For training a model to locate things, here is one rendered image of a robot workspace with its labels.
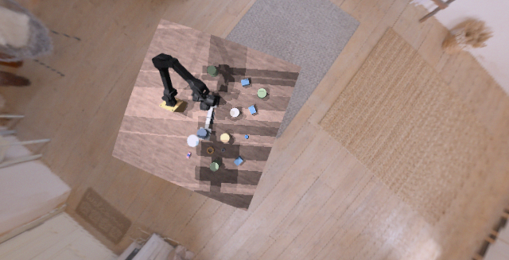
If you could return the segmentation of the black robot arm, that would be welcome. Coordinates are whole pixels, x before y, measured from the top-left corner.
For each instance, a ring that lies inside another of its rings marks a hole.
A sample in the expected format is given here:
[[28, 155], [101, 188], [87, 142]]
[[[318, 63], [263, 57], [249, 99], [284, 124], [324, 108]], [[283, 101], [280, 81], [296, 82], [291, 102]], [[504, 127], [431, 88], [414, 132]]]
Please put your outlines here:
[[[216, 105], [216, 97], [209, 95], [209, 88], [201, 80], [194, 77], [188, 70], [179, 62], [175, 57], [171, 57], [167, 54], [160, 54], [155, 56], [153, 59], [153, 66], [156, 67], [161, 75], [161, 80], [164, 85], [164, 96], [161, 97], [166, 102], [166, 106], [174, 107], [177, 103], [175, 96], [178, 94], [177, 89], [173, 88], [170, 76], [169, 68], [174, 69], [177, 74], [184, 78], [192, 89], [193, 96], [196, 100], [200, 101], [200, 109], [203, 111], [209, 111], [211, 106]], [[206, 90], [205, 92], [203, 92]], [[203, 101], [203, 102], [201, 102]]]

